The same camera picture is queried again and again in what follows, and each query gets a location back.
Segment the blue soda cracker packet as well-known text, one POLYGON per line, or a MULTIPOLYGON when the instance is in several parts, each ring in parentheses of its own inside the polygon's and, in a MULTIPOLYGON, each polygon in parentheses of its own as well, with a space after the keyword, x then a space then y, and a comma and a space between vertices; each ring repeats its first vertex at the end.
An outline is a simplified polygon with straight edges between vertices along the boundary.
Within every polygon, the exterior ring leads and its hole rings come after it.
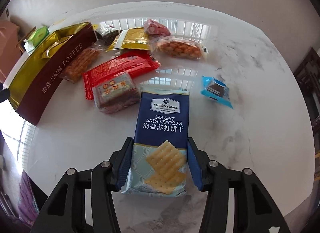
POLYGON ((178 197, 185 193, 189 91, 141 87, 126 195, 178 197))

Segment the small blue plum candy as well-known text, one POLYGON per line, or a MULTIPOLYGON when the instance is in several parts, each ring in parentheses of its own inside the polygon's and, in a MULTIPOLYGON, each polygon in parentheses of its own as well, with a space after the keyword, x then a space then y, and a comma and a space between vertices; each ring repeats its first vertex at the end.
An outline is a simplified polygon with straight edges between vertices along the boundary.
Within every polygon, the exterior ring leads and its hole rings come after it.
POLYGON ((229 88, 225 83, 217 80, 214 77, 202 76, 201 94, 207 98, 211 98, 215 102, 233 109, 229 98, 229 88))

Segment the sesame brittle block packet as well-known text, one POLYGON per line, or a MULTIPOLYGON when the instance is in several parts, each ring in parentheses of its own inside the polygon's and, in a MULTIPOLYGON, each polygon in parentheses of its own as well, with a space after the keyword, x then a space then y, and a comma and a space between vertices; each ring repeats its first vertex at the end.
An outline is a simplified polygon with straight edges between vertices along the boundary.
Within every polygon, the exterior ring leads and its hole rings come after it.
POLYGON ((140 101, 140 93, 128 73, 110 78, 92 88, 95 106, 105 114, 112 114, 140 101))

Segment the clear orange snack bag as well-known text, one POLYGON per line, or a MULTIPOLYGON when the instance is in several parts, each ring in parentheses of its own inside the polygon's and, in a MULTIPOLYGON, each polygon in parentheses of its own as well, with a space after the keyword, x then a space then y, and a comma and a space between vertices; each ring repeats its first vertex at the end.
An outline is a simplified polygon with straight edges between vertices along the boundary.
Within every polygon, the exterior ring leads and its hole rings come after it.
POLYGON ((101 49, 91 46, 84 49, 59 75, 60 78, 76 83, 91 64, 99 57, 101 49))

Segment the red foil snack packet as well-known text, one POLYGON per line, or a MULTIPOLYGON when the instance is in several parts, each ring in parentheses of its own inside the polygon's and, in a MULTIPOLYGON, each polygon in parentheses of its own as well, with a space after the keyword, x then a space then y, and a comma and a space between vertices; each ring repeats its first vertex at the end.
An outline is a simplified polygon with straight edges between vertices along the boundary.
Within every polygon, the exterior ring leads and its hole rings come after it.
POLYGON ((93 100, 92 88, 123 73, 132 79, 152 72, 161 63, 147 50, 129 50, 82 74, 86 100, 93 100))

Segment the large yellow snack packet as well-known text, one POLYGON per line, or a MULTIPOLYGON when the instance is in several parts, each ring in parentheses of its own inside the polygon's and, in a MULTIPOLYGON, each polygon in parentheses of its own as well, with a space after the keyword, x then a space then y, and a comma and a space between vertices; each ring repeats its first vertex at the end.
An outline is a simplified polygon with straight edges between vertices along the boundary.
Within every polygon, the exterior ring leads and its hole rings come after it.
POLYGON ((41 59, 51 58, 73 35, 74 32, 67 29, 60 29, 48 35, 48 37, 41 42, 41 59))

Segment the clear twisted snack bag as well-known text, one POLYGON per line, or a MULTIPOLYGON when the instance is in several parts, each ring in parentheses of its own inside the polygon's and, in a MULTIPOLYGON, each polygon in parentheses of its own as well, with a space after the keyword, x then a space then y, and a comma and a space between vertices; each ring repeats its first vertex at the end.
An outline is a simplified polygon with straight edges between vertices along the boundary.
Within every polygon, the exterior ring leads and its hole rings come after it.
POLYGON ((199 42, 171 36, 161 36, 150 41, 152 52, 158 52, 172 58, 202 60, 207 50, 199 42))

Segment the dark seaweed snack packet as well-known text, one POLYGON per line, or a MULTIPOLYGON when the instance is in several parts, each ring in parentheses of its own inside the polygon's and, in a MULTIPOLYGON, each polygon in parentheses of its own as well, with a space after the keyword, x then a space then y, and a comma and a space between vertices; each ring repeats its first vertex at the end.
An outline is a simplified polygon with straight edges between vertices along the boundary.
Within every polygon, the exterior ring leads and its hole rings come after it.
POLYGON ((97 39, 106 47, 109 47, 120 33, 121 31, 119 29, 110 25, 105 25, 95 30, 97 39))

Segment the gold toffee tin box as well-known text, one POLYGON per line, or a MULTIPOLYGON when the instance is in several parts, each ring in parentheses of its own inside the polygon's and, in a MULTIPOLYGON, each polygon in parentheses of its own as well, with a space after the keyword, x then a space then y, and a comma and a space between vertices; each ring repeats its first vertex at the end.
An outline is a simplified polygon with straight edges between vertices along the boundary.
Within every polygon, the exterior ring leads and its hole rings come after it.
POLYGON ((20 117, 37 125, 62 78, 61 72, 86 48, 96 42, 90 22, 67 26, 74 35, 49 59, 41 59, 42 45, 18 69, 9 85, 9 102, 20 117))

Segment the dark wooden chair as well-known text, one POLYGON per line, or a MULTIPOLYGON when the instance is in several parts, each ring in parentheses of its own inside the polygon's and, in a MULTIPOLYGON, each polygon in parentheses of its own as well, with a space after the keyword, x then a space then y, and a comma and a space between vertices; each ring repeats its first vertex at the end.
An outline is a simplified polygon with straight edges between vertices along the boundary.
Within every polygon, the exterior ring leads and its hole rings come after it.
POLYGON ((311 47, 293 73, 306 99, 310 113, 312 131, 319 133, 319 54, 311 47))

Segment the pink covered cabinet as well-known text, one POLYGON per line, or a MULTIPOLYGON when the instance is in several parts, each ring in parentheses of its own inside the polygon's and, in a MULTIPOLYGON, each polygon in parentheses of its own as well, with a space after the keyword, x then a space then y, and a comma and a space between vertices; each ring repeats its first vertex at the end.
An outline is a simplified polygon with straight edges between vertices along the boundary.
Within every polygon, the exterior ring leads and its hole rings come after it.
POLYGON ((3 83, 21 56, 16 47, 20 28, 8 20, 1 20, 0 27, 0 79, 3 83))

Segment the green tissue pack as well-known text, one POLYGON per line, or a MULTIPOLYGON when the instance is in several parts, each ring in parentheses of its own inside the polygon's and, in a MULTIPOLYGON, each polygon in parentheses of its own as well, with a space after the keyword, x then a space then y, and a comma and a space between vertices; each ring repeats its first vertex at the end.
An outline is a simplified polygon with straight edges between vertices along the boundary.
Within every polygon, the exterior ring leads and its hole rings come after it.
POLYGON ((49 29, 47 26, 42 26, 41 28, 35 29, 29 38, 24 40, 24 48, 26 52, 31 54, 48 34, 49 29))

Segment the pink wrapped candy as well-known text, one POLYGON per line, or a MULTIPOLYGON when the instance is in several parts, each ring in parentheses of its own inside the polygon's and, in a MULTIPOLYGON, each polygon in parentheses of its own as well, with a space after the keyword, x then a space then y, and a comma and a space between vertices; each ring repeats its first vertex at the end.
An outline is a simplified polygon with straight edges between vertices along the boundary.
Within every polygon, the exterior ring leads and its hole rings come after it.
POLYGON ((159 22, 152 19, 148 19, 144 23, 144 32, 148 33, 149 35, 171 35, 169 29, 165 25, 162 25, 159 22))

